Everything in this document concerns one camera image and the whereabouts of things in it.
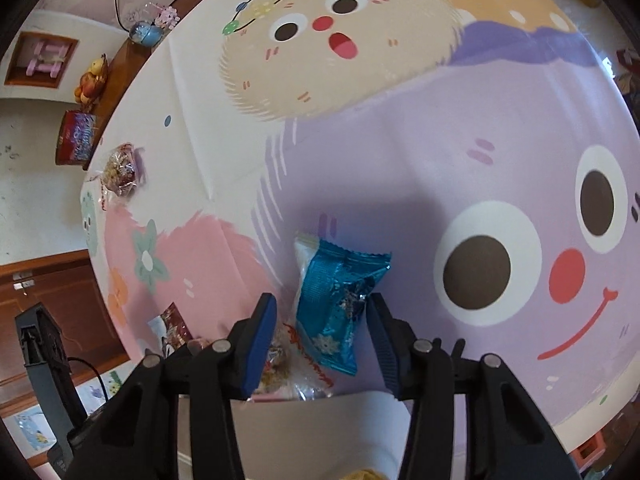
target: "cabinet door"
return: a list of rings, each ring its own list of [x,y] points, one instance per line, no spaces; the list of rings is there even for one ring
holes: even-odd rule
[[[0,411],[18,397],[25,404],[33,394],[14,318],[37,303],[46,307],[60,327],[67,356],[85,359],[101,372],[127,360],[88,261],[29,280],[33,285],[19,290],[11,283],[0,286]],[[80,363],[71,363],[71,368],[74,377],[93,375]]]

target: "tablecloth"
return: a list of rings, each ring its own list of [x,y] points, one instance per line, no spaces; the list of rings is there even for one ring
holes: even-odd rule
[[[145,179],[111,206],[89,180],[122,142]],[[204,0],[111,118],[82,214],[132,359],[171,303],[209,338],[265,291],[286,316],[311,232],[391,252],[394,316],[501,355],[573,449],[640,380],[639,155],[551,0]],[[354,348],[334,393],[384,389],[366,324]]]

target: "blue candy wrapper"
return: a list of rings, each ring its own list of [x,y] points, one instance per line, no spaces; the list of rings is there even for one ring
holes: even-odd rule
[[[348,251],[299,234],[300,267],[296,327],[306,351],[322,366],[345,374],[358,371],[353,337],[367,296],[389,270],[391,254]]]

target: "open mouth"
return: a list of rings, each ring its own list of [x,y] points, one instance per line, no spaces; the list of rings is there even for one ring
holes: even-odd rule
[[[358,55],[356,44],[349,36],[341,32],[334,32],[329,36],[329,47],[343,59],[353,59]]]
[[[543,361],[544,359],[549,359],[551,357],[555,357],[558,354],[564,352],[568,348],[571,348],[574,344],[576,344],[582,336],[584,336],[589,329],[594,325],[594,323],[598,320],[598,318],[604,312],[605,307],[609,304],[609,301],[613,301],[618,297],[618,292],[616,290],[609,290],[607,287],[602,291],[602,303],[596,310],[596,313],[591,316],[591,319],[587,321],[587,323],[571,338],[562,343],[560,346],[544,352],[538,356],[538,361]]]

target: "red dot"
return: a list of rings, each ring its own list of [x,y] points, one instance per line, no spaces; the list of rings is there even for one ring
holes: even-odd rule
[[[578,249],[560,253],[549,273],[551,298],[559,304],[569,303],[580,292],[585,272],[584,257]]]
[[[314,19],[312,27],[314,30],[327,30],[334,24],[334,19],[331,16],[320,16]]]

